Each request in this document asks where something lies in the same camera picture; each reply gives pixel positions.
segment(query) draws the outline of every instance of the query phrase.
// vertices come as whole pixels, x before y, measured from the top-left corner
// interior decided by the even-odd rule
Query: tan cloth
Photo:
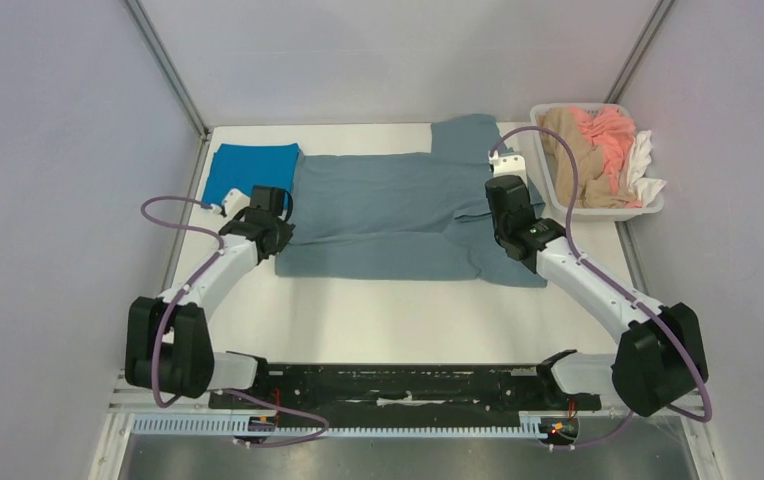
[[[624,185],[612,195],[608,175],[603,174],[603,152],[582,135],[571,112],[564,107],[554,108],[538,117],[538,125],[558,133],[570,146],[579,167],[579,195],[576,206],[582,208],[624,208],[635,200],[635,194]],[[544,152],[556,158],[556,197],[567,206],[573,192],[573,170],[570,158],[559,142],[550,135],[541,134]]]

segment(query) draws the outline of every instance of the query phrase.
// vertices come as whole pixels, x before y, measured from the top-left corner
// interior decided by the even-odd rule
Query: folded blue cloth
[[[485,182],[500,138],[488,115],[432,125],[432,152],[301,158],[294,237],[276,274],[468,280],[543,287],[494,241]],[[543,204],[530,187],[533,204]]]
[[[255,185],[279,187],[290,192],[301,155],[296,143],[261,147],[224,143],[214,153],[202,201],[220,205],[233,188],[250,196]]]

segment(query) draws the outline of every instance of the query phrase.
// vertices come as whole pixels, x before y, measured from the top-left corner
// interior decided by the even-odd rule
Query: tabletop
[[[525,123],[499,123],[501,133]],[[507,145],[526,159],[541,192],[537,136],[518,134]],[[306,155],[428,152],[422,124],[217,127],[197,198],[214,152],[224,143],[298,143]],[[548,206],[545,215],[553,216]],[[564,224],[563,218],[556,218]],[[189,224],[219,229],[225,219],[195,207]],[[629,282],[626,258],[611,222],[574,222],[587,253]],[[175,281],[215,248],[212,238],[186,233]],[[215,351],[238,351],[294,363],[539,363],[559,351],[613,353],[606,330],[555,285],[514,288],[482,280],[454,282],[285,278],[274,260],[244,276],[209,319]]]

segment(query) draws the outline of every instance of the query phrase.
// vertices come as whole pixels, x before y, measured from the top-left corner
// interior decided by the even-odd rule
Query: gray wall
[[[600,101],[656,0],[142,0],[210,125]]]
[[[632,223],[650,289],[700,315],[729,478],[764,478],[764,3],[678,2],[622,103],[671,182]]]
[[[86,474],[196,146],[120,2],[0,0],[0,479]]]

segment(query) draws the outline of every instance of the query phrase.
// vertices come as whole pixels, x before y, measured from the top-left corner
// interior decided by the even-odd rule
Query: white plastic basket
[[[536,105],[529,111],[529,118],[532,120],[533,125],[538,125],[538,115],[545,115],[551,109],[556,107],[579,107],[586,112],[596,115],[600,109],[607,104],[605,103],[546,103],[543,105]],[[629,112],[620,105],[616,105],[620,108],[623,115],[631,117]],[[544,152],[544,147],[541,145],[541,136],[535,142],[538,151],[538,160],[541,162],[541,171],[544,174],[544,182],[547,184],[547,202],[552,205],[554,211],[561,215],[562,218],[567,214],[567,207],[559,203],[556,198],[556,161],[552,156],[547,157]],[[574,220],[594,220],[594,221],[609,221],[609,222],[624,222],[630,218],[637,217],[638,215],[644,215],[646,213],[656,213],[665,206],[665,202],[662,199],[662,194],[656,196],[650,205],[644,208],[580,208],[575,207],[573,209]]]

